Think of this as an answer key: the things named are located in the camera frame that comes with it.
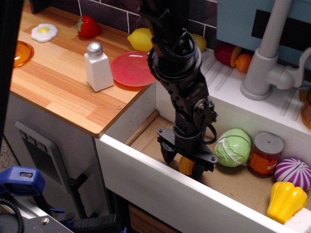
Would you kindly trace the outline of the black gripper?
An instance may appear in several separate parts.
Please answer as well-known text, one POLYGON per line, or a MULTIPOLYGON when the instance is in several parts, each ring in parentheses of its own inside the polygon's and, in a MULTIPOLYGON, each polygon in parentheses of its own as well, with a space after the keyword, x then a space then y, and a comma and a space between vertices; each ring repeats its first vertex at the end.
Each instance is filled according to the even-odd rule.
POLYGON ((176 123, 173 128, 158 128, 158 142, 164 161, 169 165, 177 154, 195 162, 192 178, 198 180, 205 171, 213 171, 218 159, 203 143, 203 135, 193 127, 183 130, 176 123))

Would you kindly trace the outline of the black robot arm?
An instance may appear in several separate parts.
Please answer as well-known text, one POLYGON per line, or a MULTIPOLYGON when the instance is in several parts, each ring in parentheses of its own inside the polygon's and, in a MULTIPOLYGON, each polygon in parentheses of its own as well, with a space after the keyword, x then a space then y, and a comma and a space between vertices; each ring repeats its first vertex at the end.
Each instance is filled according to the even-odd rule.
POLYGON ((182 26, 176 5, 175 0, 141 0, 138 11, 152 33, 150 72, 168 91, 175 108, 173 127, 157 130, 163 158, 167 164, 177 154, 188 158, 194 162, 191 176, 197 180, 203 172, 213 171, 218 161, 205 140, 207 130, 216 135, 217 113, 201 72, 201 51, 182 26))

